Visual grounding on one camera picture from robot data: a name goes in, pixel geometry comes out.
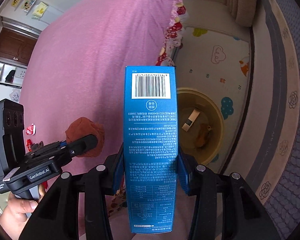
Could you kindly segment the person's left hand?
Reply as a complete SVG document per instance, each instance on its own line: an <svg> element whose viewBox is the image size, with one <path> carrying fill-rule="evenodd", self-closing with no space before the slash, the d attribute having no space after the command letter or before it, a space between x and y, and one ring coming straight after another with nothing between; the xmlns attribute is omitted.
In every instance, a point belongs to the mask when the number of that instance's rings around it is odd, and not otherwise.
<svg viewBox="0 0 300 240"><path fill-rule="evenodd" d="M9 194L7 206L0 215L0 225L11 239L19 239L29 219L26 214L33 213L45 193L45 187L41 184L39 185L40 198L38 201L19 199L14 194Z"/></svg>

